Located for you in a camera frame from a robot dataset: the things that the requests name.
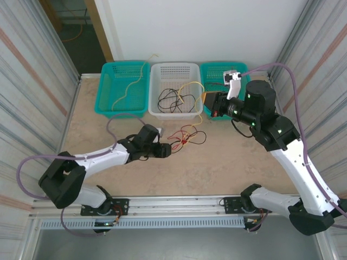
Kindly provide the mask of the teal plastic basket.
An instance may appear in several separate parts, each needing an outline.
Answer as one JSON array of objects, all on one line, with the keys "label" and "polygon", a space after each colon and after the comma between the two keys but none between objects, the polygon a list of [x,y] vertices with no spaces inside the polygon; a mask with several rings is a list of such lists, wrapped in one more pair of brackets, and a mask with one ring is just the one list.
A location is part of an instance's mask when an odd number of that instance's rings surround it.
[{"label": "teal plastic basket", "polygon": [[[229,70],[236,70],[240,73],[248,72],[248,67],[242,62],[206,62],[200,65],[200,75],[201,83],[208,92],[227,92],[228,87],[224,86],[223,72]],[[239,98],[241,100],[245,99],[246,84],[250,82],[250,76],[247,75],[241,79],[241,90],[239,93]],[[204,112],[207,117],[212,121],[230,121],[231,118],[228,116],[212,118],[211,111],[204,105]]]},{"label": "teal plastic basket", "polygon": [[103,65],[94,111],[110,118],[120,113],[143,117],[148,108],[150,64],[117,61]]}]

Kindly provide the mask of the white plastic basket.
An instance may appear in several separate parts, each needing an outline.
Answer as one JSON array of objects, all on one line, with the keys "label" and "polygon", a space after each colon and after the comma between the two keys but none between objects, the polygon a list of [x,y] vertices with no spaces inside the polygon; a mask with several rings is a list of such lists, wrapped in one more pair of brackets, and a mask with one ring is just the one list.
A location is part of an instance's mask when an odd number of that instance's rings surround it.
[{"label": "white plastic basket", "polygon": [[200,69],[194,63],[151,67],[149,113],[158,120],[192,120],[203,111]]}]

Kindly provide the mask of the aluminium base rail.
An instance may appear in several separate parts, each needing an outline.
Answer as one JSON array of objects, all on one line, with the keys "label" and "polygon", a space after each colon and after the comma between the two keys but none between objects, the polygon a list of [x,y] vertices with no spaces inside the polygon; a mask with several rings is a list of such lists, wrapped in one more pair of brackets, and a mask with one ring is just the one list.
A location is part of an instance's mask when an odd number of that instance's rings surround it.
[{"label": "aluminium base rail", "polygon": [[[129,199],[127,218],[139,217],[219,217],[224,216],[225,211],[220,202],[224,197],[238,195],[214,195],[214,196],[129,196],[114,197]],[[66,218],[91,218],[81,216],[81,205],[71,204],[64,210]],[[47,200],[35,200],[29,219],[58,219],[61,210]],[[246,216],[246,214],[228,214],[227,216]]]}]

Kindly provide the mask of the wooden door frame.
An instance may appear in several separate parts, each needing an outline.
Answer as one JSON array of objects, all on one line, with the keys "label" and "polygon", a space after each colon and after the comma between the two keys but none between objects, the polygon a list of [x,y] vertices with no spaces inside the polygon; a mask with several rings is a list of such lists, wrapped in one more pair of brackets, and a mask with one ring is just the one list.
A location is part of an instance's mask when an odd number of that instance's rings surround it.
[{"label": "wooden door frame", "polygon": [[106,62],[113,62],[113,55],[110,49],[110,46],[108,44],[108,40],[105,34],[104,27],[102,26],[102,21],[97,9],[97,5],[95,0],[83,0],[87,11],[89,13],[89,16],[91,18],[95,33],[97,35],[101,50],[103,52],[103,55],[105,57]]}]

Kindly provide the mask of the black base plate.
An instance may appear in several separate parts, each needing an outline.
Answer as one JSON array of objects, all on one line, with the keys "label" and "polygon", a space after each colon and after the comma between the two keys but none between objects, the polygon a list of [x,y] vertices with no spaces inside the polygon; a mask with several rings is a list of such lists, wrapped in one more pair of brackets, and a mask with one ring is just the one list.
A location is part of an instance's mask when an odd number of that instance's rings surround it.
[{"label": "black base plate", "polygon": [[100,207],[82,205],[80,214],[82,216],[127,216],[129,210],[129,199],[112,198],[107,199]]},{"label": "black base plate", "polygon": [[224,208],[225,214],[260,214],[260,213],[272,213],[272,211],[256,208],[245,207],[242,203],[241,196],[224,197],[221,199],[220,206]]}]

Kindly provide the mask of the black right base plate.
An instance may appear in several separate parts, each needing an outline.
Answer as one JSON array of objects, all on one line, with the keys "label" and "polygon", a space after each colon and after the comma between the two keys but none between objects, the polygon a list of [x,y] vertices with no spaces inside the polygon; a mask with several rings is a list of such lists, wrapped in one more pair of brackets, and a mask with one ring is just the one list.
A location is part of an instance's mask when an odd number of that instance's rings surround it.
[{"label": "black right base plate", "polygon": [[241,196],[224,197],[221,199],[220,206],[224,208],[225,214],[260,214],[260,213],[272,213],[272,211],[256,208],[245,207],[242,203]]}]

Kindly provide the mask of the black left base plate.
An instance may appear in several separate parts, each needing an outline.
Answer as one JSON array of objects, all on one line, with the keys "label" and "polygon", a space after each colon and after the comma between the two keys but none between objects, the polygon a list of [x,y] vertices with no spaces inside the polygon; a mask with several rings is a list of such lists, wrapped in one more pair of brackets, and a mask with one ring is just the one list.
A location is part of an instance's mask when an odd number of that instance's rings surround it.
[{"label": "black left base plate", "polygon": [[100,207],[82,205],[80,214],[82,216],[127,216],[129,210],[129,199],[112,198],[107,199]]}]

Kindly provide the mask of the brown wooden board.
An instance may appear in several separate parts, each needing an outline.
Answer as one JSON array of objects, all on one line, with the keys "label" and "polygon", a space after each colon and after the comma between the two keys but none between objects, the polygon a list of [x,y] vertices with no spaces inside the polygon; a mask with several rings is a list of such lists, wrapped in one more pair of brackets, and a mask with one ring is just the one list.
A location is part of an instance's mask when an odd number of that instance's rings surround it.
[{"label": "brown wooden board", "polygon": [[38,0],[41,7],[43,8],[44,12],[46,13],[49,21],[51,22],[52,26],[54,27],[55,31],[57,33],[60,33],[62,30],[62,22],[59,18],[57,12],[55,11],[54,7],[52,6],[50,0]]}]

